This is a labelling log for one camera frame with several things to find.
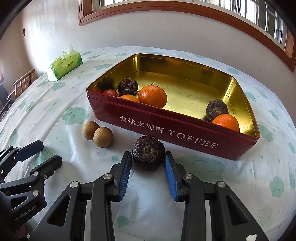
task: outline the tablecloth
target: tablecloth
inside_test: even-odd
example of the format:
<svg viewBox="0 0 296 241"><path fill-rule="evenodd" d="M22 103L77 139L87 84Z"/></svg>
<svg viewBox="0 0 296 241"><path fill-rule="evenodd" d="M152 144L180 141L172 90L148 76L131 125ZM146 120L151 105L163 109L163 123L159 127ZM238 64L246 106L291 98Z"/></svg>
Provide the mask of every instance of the tablecloth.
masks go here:
<svg viewBox="0 0 296 241"><path fill-rule="evenodd" d="M239 161L163 143L165 150L171 151L176 162L183 164L187 172L195 171L202 181L225 181L269 240L277 240L296 211L295 126L282 102L263 84L228 65L196 54L150 47L83 51L84 64L58 82L50 82L46 74L42 75L20 95L0 122L2 149L8 145L23 147L38 139L45 146L39 154L19 162L6 181L27 177L32 168L54 154L63 158L62 167L45 181L47 207L32 218L29 225L33 228L37 225L70 182L91 182L108 173L113 164L121 161L124 151L131 151L141 136L97 120L86 97L86 87L90 83L136 53L187 59L222 70L237 79L252 106L261 134L257 144ZM82 127L87 121L96 121L112 130L114 140L109 147L99 148L83 138ZM173 202L162 165L154 172L133 165L126 196L121 203L112 203L116 240L180 240L183 215L184 203ZM86 221L86 230L89 230L89 221Z"/></svg>

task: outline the tissue box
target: tissue box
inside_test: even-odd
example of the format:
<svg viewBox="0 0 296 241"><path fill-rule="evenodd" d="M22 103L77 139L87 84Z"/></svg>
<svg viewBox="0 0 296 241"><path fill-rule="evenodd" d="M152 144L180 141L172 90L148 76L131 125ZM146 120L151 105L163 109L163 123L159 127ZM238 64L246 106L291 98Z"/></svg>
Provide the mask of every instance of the tissue box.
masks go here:
<svg viewBox="0 0 296 241"><path fill-rule="evenodd" d="M75 51L70 45L64 49L62 54L46 70L49 81L58 81L73 69L82 65L83 61L80 53Z"/></svg>

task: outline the window frame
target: window frame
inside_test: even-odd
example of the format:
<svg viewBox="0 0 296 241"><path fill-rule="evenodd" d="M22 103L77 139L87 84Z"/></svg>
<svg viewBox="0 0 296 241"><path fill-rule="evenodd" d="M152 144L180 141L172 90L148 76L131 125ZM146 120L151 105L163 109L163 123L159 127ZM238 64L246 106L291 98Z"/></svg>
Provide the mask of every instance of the window frame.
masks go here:
<svg viewBox="0 0 296 241"><path fill-rule="evenodd" d="M219 6L217 7L221 9L209 7L202 3L202 1L197 3L174 0L129 0L104 6L101 7L100 10L93 12L92 0L78 0L78 20L79 25L82 26L98 19L129 12L172 11L195 14L220 21L248 34L270 49L289 67L292 72L294 72L296 66L296 39L289 34L289 30L286 35L286 44L283 50L280 47L280 44L276 42L277 40L273 39L272 36L269 36L269 33L264 33L264 30L259 29L259 26L256 25L255 27L252 25L253 23L248 23L247 21L242 20L241 18L243 18L243 16L236 13L232 14L231 11Z"/></svg>

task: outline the mandarin orange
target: mandarin orange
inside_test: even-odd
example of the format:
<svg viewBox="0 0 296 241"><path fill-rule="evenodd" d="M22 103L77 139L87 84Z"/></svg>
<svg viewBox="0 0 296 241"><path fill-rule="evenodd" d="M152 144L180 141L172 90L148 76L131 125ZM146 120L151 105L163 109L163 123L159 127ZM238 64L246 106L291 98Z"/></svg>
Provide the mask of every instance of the mandarin orange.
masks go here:
<svg viewBox="0 0 296 241"><path fill-rule="evenodd" d="M96 87L96 86L94 86L93 88L91 88L90 91L96 92L96 93L100 93L100 94L102 93L102 91L98 87Z"/></svg>
<svg viewBox="0 0 296 241"><path fill-rule="evenodd" d="M239 123L235 117L230 114L218 115L212 123L229 128L239 132Z"/></svg>
<svg viewBox="0 0 296 241"><path fill-rule="evenodd" d="M133 95L123 95L123 96L120 96L120 98L135 101L135 102L140 102L139 99Z"/></svg>
<svg viewBox="0 0 296 241"><path fill-rule="evenodd" d="M151 105L158 108L163 108L168 100L164 90L155 85L144 86L139 91L138 99L143 104Z"/></svg>

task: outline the chair back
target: chair back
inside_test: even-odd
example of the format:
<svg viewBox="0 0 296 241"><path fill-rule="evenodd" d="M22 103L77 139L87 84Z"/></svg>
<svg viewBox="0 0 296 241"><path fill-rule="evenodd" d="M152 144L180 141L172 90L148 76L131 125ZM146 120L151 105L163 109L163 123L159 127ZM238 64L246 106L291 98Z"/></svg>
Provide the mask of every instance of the chair back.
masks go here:
<svg viewBox="0 0 296 241"><path fill-rule="evenodd" d="M35 69L30 70L28 73L26 73L24 76L19 78L16 82L13 83L14 90L10 93L9 96L11 96L13 93L15 93L15 99L17 99L21 93L25 91L26 88L28 88L33 82L33 73L35 72Z"/></svg>

